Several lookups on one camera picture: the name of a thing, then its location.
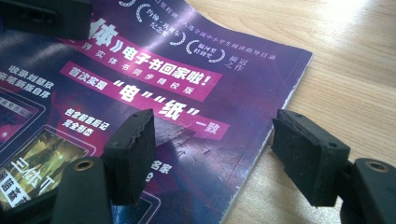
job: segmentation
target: wooden table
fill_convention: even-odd
[[[396,1],[187,2],[221,26],[313,51],[288,109],[349,145],[351,161],[396,166]],[[340,204],[311,207],[267,148],[224,222],[339,223]]]

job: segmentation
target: magazine cover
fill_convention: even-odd
[[[0,34],[0,204],[58,186],[153,108],[157,155],[114,223],[219,223],[313,54],[219,27],[183,0],[94,0],[89,39]]]

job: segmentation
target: magazine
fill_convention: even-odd
[[[93,1],[88,40],[0,34],[0,204],[58,186],[153,108],[157,154],[114,223],[219,223],[313,54],[222,28],[182,0]]]

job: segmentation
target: clamp jaw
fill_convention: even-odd
[[[273,151],[312,206],[343,199],[343,223],[395,223],[396,169],[372,159],[347,160],[350,148],[303,115],[278,110]]]
[[[138,204],[156,151],[152,109],[130,116],[101,158],[68,164],[60,187],[3,211],[0,223],[112,224],[111,204]]]

